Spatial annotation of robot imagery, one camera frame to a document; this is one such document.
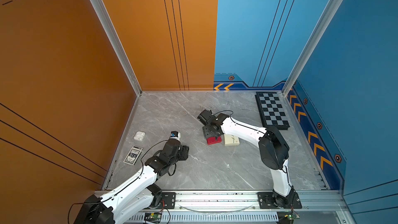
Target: cable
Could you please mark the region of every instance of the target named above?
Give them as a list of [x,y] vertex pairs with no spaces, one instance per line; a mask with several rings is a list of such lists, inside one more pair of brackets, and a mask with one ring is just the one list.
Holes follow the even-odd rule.
[[105,201],[102,201],[102,202],[95,202],[95,203],[78,202],[78,203],[72,204],[72,206],[69,208],[69,211],[68,211],[68,224],[69,224],[70,211],[72,210],[73,205],[96,205],[96,204],[101,204],[103,202],[106,202],[107,200],[110,200],[110,199],[112,199],[112,197],[109,197],[108,199],[106,199]]
[[235,213],[235,212],[240,212],[240,211],[246,210],[246,209],[248,209],[248,208],[251,208],[252,206],[253,206],[253,205],[250,205],[250,206],[248,206],[248,207],[241,208],[241,209],[238,209],[238,210],[233,210],[233,211],[212,211],[212,212],[208,212],[208,211],[197,211],[197,210],[190,209],[190,208],[186,208],[186,207],[183,207],[183,206],[180,206],[180,207],[185,208],[186,210],[189,210],[189,211],[192,211],[192,212],[197,212],[197,213],[219,214],[219,213]]
[[172,219],[172,215],[170,214],[170,211],[166,208],[167,212],[169,213],[169,221],[166,224],[169,224],[170,220]]
[[233,111],[231,111],[231,110],[222,110],[222,111],[219,111],[219,112],[216,112],[215,114],[213,114],[214,116],[216,115],[216,114],[218,114],[218,113],[220,113],[220,112],[232,112],[232,114],[234,113]]
[[72,206],[69,208],[69,211],[68,211],[68,224],[69,224],[69,215],[70,215],[70,211],[71,211],[73,205],[95,205],[95,204],[101,204],[101,203],[103,203],[103,202],[106,202],[107,200],[112,199],[114,196],[117,196],[117,194],[119,194],[120,192],[122,192],[122,191],[123,191],[125,188],[127,188],[130,184],[132,184],[132,183],[135,182],[138,178],[140,178],[141,175],[142,175],[142,172],[144,171],[144,162],[142,161],[142,159],[145,157],[145,155],[146,155],[153,147],[155,147],[156,145],[158,145],[158,144],[160,144],[160,143],[162,143],[162,142],[164,142],[164,141],[168,141],[168,140],[162,140],[162,141],[160,141],[160,142],[154,144],[151,148],[149,148],[149,149],[145,152],[145,154],[144,154],[144,155],[141,157],[141,159],[140,159],[141,164],[142,164],[142,168],[141,168],[141,173],[140,173],[140,175],[139,175],[136,179],[134,179],[131,183],[127,184],[127,186],[125,186],[124,188],[122,188],[119,192],[117,192],[116,194],[110,196],[108,199],[106,199],[105,201],[102,201],[102,202],[96,202],[96,203],[85,203],[85,202],[73,203]]
[[169,176],[174,175],[174,173],[176,172],[176,168],[177,168],[177,163],[174,164],[174,171],[173,171],[173,174],[170,175],[170,172],[167,172],[167,174],[169,174]]
[[139,175],[136,179],[134,179],[131,183],[127,184],[124,188],[122,188],[119,192],[117,192],[116,194],[114,194],[114,196],[117,196],[117,194],[119,194],[120,192],[122,192],[125,188],[127,188],[128,186],[130,186],[130,184],[132,184],[132,183],[135,182],[138,178],[141,177],[142,172],[144,171],[144,162],[142,161],[142,159],[145,157],[145,155],[146,155],[153,147],[155,147],[156,145],[158,145],[158,144],[160,144],[160,143],[162,143],[162,142],[164,142],[164,141],[168,141],[168,139],[167,139],[167,140],[162,140],[162,141],[160,141],[160,142],[154,144],[151,148],[149,148],[149,149],[145,152],[145,154],[144,154],[144,155],[141,157],[141,159],[140,159],[141,164],[142,164],[142,169],[141,169],[140,175]]
[[217,113],[220,113],[220,112],[226,112],[226,111],[232,112],[232,113],[231,113],[230,115],[228,115],[228,116],[231,118],[232,122],[234,122],[235,124],[238,124],[238,125],[240,125],[240,126],[243,126],[243,127],[246,127],[246,128],[252,129],[252,130],[255,130],[256,132],[261,132],[262,134],[265,135],[265,133],[262,132],[262,131],[256,130],[256,129],[251,128],[251,127],[244,126],[244,125],[239,124],[239,123],[236,123],[236,122],[234,121],[234,119],[231,117],[231,115],[234,114],[234,112],[233,112],[232,110],[223,110],[223,111],[219,111],[219,112],[216,112],[216,113],[213,114],[213,115],[216,115]]
[[[244,126],[244,125],[242,125],[242,124],[239,124],[239,123],[236,123],[235,121],[234,121],[234,119],[231,117],[231,115],[232,114],[234,114],[234,112],[233,111],[231,111],[231,110],[224,110],[224,111],[230,111],[230,112],[232,112],[230,115],[228,115],[230,118],[231,118],[231,121],[232,122],[234,122],[235,124],[238,124],[238,125],[240,125],[240,126],[242,126],[242,127],[246,127],[246,128],[249,128],[249,129],[252,129],[252,130],[255,130],[256,132],[261,132],[262,134],[264,134],[265,135],[265,133],[264,132],[262,132],[262,131],[259,131],[259,130],[256,130],[256,129],[254,129],[254,128],[251,128],[251,127],[247,127],[247,126]],[[278,157],[276,156],[276,150],[275,150],[275,147],[273,146],[273,143],[272,143],[272,141],[269,139],[269,141],[271,142],[271,144],[272,144],[272,147],[273,147],[273,150],[274,150],[274,154],[275,154],[275,158],[276,159],[278,159]]]

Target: gray marble surface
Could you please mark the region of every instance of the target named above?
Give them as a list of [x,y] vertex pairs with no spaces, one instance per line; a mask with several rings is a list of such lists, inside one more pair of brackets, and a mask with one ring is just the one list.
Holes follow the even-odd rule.
[[[203,109],[213,112],[233,110],[235,119],[261,126],[254,95],[255,92],[143,93],[108,188],[117,187],[140,169],[139,161],[134,166],[123,163],[133,145],[143,147],[146,152],[155,143],[168,139],[170,132],[176,130],[181,133],[181,143],[189,146],[189,158],[177,162],[176,173],[172,177],[165,175],[156,182],[160,188],[271,190],[271,172],[261,162],[257,147],[244,140],[239,146],[224,146],[223,143],[207,145],[203,125],[197,120]],[[133,139],[137,131],[146,133],[142,142]],[[316,169],[293,127],[281,131],[281,134],[290,146],[289,176],[294,187],[320,189],[314,174]],[[152,148],[143,161],[163,146],[164,142]]]

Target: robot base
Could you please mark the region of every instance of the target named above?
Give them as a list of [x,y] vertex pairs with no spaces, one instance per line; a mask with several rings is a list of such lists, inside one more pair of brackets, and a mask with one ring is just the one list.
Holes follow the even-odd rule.
[[302,208],[299,195],[294,190],[291,190],[286,197],[282,197],[276,192],[258,192],[257,197],[261,209],[290,209],[291,206],[296,209]]

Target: metal mounting plate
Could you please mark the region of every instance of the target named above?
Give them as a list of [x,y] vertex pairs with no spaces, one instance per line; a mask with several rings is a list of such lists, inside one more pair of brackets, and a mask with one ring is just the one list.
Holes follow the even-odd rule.
[[162,200],[164,201],[164,208],[174,209],[176,205],[176,192],[162,192]]

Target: orange panel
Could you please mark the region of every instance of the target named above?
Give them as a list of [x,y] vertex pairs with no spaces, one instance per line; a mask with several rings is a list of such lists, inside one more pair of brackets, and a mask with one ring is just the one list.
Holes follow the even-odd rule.
[[213,90],[218,0],[180,0],[190,90]]
[[103,0],[143,90],[180,90],[165,0]]
[[0,105],[1,121],[82,164],[0,122],[0,138],[81,175],[0,140],[1,222],[65,224],[101,188],[136,95],[89,0],[0,3],[0,103],[99,165]]
[[218,0],[103,0],[143,90],[212,90]]

